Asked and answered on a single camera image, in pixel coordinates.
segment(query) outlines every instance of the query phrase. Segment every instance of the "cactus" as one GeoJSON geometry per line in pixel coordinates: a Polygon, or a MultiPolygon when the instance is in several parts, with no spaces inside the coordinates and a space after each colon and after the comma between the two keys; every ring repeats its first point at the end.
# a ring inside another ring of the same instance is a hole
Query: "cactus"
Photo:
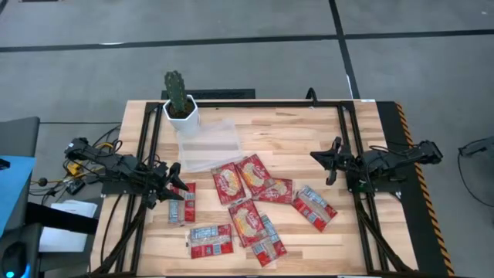
{"type": "Polygon", "coordinates": [[[186,113],[187,94],[185,93],[184,79],[174,70],[164,75],[164,85],[167,87],[168,98],[176,114],[186,113]]]}

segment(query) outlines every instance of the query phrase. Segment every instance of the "gray floor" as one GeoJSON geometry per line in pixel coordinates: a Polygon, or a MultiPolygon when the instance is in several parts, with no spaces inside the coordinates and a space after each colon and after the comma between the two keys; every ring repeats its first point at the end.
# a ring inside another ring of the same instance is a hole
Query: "gray floor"
{"type": "MultiPolygon", "coordinates": [[[[337,5],[346,34],[494,26],[491,0],[337,5]]],[[[12,0],[0,15],[0,47],[334,33],[323,0],[12,0]]],[[[463,144],[492,135],[494,36],[347,44],[361,97],[399,101],[414,140],[436,141],[445,156],[424,172],[456,274],[491,277],[492,210],[463,188],[456,154],[463,144]]],[[[42,121],[119,121],[127,100],[159,98],[164,73],[174,69],[189,89],[255,88],[258,98],[300,98],[313,86],[320,98],[350,97],[336,41],[0,53],[0,120],[37,115],[42,121]]],[[[34,178],[58,178],[73,137],[94,140],[111,127],[42,124],[34,178]]],[[[462,161],[472,190],[491,203],[493,164],[486,155],[462,161]]],[[[76,198],[98,196],[99,190],[88,186],[76,198]]]]}

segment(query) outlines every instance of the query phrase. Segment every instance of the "potted cactus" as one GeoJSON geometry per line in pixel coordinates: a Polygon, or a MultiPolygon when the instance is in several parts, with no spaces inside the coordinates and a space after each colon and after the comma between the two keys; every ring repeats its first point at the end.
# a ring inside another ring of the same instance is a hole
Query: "potted cactus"
{"type": "Polygon", "coordinates": [[[185,94],[182,75],[174,70],[164,75],[168,101],[163,110],[171,125],[178,131],[194,131],[199,125],[198,106],[191,95],[185,94]]]}

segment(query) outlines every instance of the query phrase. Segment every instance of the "red snack packet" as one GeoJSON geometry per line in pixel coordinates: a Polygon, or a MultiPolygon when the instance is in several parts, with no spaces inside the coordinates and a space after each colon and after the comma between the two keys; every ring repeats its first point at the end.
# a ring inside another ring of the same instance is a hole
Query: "red snack packet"
{"type": "Polygon", "coordinates": [[[261,217],[262,224],[266,227],[268,232],[268,237],[261,239],[261,241],[254,243],[252,246],[252,251],[261,263],[261,266],[265,266],[271,263],[280,256],[287,253],[285,246],[279,239],[278,233],[276,232],[274,226],[267,215],[261,217]]]}
{"type": "Polygon", "coordinates": [[[183,225],[195,222],[195,182],[186,183],[188,192],[174,186],[170,190],[184,197],[184,201],[168,201],[168,222],[183,225]]]}
{"type": "Polygon", "coordinates": [[[297,193],[292,205],[320,232],[326,228],[327,224],[338,213],[307,185],[297,193]]]}
{"type": "Polygon", "coordinates": [[[275,184],[265,191],[252,197],[256,201],[277,202],[291,204],[293,196],[293,181],[285,178],[273,178],[275,184]]]}
{"type": "Polygon", "coordinates": [[[245,197],[242,180],[233,162],[214,168],[211,170],[211,173],[213,174],[219,201],[222,205],[227,205],[245,197]]]}
{"type": "Polygon", "coordinates": [[[251,246],[268,235],[251,199],[233,205],[228,211],[244,247],[251,246]]]}
{"type": "Polygon", "coordinates": [[[250,189],[252,196],[256,196],[275,184],[257,154],[236,163],[235,166],[244,179],[245,185],[250,189]]]}
{"type": "Polygon", "coordinates": [[[230,224],[191,229],[188,235],[192,259],[233,253],[230,224]]]}

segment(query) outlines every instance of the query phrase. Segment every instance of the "yellow and black hazard tape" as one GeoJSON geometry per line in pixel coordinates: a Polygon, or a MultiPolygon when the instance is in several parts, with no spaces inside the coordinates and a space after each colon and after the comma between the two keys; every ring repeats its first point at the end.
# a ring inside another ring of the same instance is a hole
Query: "yellow and black hazard tape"
{"type": "MultiPolygon", "coordinates": [[[[407,142],[410,145],[409,147],[414,146],[414,142],[411,139],[410,131],[408,130],[407,119],[404,117],[403,107],[399,103],[396,103],[396,107],[398,109],[398,113],[400,114],[401,125],[403,126],[404,135],[407,138],[407,142]]],[[[448,271],[449,276],[454,276],[455,271],[453,270],[453,266],[451,265],[451,257],[449,256],[448,250],[445,246],[445,241],[442,238],[441,229],[439,228],[438,218],[435,215],[434,207],[432,206],[431,196],[429,195],[429,191],[427,189],[427,185],[425,184],[424,174],[420,169],[420,165],[415,163],[415,171],[417,172],[418,182],[420,183],[420,187],[422,190],[422,194],[424,195],[425,204],[427,205],[429,215],[431,216],[431,222],[434,226],[434,232],[436,237],[438,238],[439,247],[441,249],[442,256],[445,260],[446,269],[448,271]]]]}

